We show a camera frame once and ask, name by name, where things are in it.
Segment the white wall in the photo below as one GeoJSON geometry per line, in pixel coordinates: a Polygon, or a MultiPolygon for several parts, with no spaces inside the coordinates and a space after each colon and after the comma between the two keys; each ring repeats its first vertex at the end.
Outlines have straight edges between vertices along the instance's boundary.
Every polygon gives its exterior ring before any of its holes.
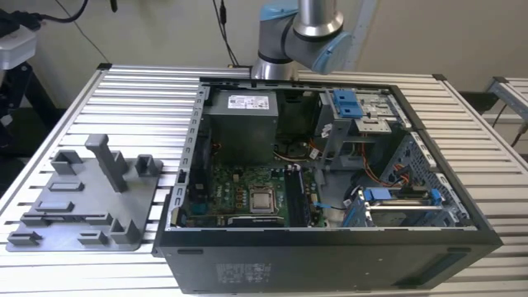
{"type": "Polygon", "coordinates": [[[528,77],[528,1],[379,0],[358,71],[442,73],[459,90],[528,77]]]}
{"type": "MultiPolygon", "coordinates": [[[[74,14],[83,0],[60,0],[74,14]]],[[[228,39],[242,64],[256,59],[259,12],[268,0],[226,0],[228,39]]],[[[346,30],[352,31],[359,0],[340,0],[346,30]]],[[[115,64],[218,66],[231,62],[222,40],[211,0],[90,0],[78,21],[110,61],[115,64]]],[[[66,17],[54,0],[0,0],[8,12],[23,10],[66,17]]],[[[74,24],[47,25],[38,33],[38,53],[30,60],[56,104],[68,106],[96,66],[104,62],[74,24]]]]}

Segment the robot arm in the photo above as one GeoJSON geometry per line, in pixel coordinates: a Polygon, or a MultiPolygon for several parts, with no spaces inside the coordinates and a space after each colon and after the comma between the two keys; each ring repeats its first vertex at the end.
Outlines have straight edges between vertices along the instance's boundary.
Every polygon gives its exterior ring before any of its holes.
{"type": "Polygon", "coordinates": [[[352,45],[343,32],[343,14],[335,0],[280,1],[263,6],[256,79],[298,78],[295,62],[314,72],[330,74],[352,45]]]}

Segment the motherboard chip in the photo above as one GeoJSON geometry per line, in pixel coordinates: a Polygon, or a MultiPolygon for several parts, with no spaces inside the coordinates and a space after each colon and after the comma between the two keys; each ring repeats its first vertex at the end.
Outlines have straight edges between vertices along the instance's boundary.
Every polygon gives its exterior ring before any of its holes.
{"type": "Polygon", "coordinates": [[[270,199],[268,193],[255,193],[254,194],[254,208],[255,209],[268,209],[272,206],[272,201],[270,199]]]}
{"type": "Polygon", "coordinates": [[[274,213],[275,194],[274,188],[254,186],[250,189],[250,211],[251,213],[274,213]]]}

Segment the vertical gray post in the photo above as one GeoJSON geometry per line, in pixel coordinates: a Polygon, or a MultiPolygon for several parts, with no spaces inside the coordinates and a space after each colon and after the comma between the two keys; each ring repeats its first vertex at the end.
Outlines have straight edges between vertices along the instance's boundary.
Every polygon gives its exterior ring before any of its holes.
{"type": "Polygon", "coordinates": [[[116,161],[114,160],[114,155],[107,144],[107,134],[91,134],[84,146],[95,154],[100,169],[108,178],[114,190],[116,192],[124,192],[127,190],[127,182],[123,179],[123,172],[120,167],[116,165],[116,161]]]}

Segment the slotted aluminum surface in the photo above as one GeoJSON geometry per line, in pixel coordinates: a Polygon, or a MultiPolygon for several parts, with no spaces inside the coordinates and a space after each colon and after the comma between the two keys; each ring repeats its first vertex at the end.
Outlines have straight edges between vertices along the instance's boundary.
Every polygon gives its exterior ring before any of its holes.
{"type": "MultiPolygon", "coordinates": [[[[248,72],[140,66],[98,71],[0,200],[2,293],[54,297],[182,294],[166,261],[152,257],[151,248],[162,202],[176,178],[200,76],[247,77],[248,72]],[[144,244],[136,252],[8,253],[8,234],[54,171],[50,158],[59,149],[75,149],[82,157],[90,156],[83,147],[90,133],[110,134],[111,148],[122,150],[126,157],[150,153],[164,161],[144,244]]],[[[506,245],[432,291],[298,296],[528,296],[527,164],[452,86],[431,75],[339,72],[320,76],[302,72],[300,79],[400,87],[506,245]]]]}

